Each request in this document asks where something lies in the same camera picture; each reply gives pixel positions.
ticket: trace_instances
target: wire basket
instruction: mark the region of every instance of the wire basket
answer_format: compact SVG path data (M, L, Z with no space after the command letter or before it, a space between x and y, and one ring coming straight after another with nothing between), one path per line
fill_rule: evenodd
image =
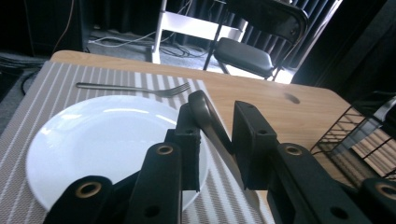
M396 94L374 92L352 104L311 148L323 152L355 187L396 179Z

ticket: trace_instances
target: metal fork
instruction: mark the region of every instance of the metal fork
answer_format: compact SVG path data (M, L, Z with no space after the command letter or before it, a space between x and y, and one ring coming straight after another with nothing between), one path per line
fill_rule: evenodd
M82 89L93 89L93 90L107 90L107 91L144 91L154 93L161 97L172 97L174 95L178 95L183 91L186 91L190 88L190 83L186 82L180 86L174 87L168 90L149 90L145 88L139 87L128 87L128 86L116 86L116 85L106 85L106 84L95 84L88 82L78 82L76 87Z

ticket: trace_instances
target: chair seat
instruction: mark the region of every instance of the chair seat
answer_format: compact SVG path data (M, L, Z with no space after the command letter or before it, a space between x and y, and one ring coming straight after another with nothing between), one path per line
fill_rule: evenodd
M273 74L274 67L268 53L235 40L221 38L216 46L214 56L221 63L264 78Z

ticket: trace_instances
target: gray placemat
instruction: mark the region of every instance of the gray placemat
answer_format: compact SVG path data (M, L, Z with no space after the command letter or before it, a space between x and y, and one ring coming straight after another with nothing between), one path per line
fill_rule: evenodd
M79 81L152 89L171 88L188 81L191 89L173 98L161 98L133 91L78 89L75 84ZM202 80L46 62L0 139L0 223L43 222L47 211L29 189L25 158L35 134L57 113L87 99L120 94L149 98L179 109L187 103L188 95L197 90L208 94ZM199 195L183 211L183 223L273 222L266 202L254 191L242 191L219 153L208 145L208 176Z

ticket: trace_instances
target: white plate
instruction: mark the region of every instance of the white plate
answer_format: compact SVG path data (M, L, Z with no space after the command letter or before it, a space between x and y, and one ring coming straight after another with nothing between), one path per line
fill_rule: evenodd
M146 152L175 129L178 112L136 96L102 96L66 108L37 133L26 159L29 186L50 210L64 190L87 175L113 184L139 171ZM201 188L207 176L207 148L200 153ZM183 191L183 209L197 196Z

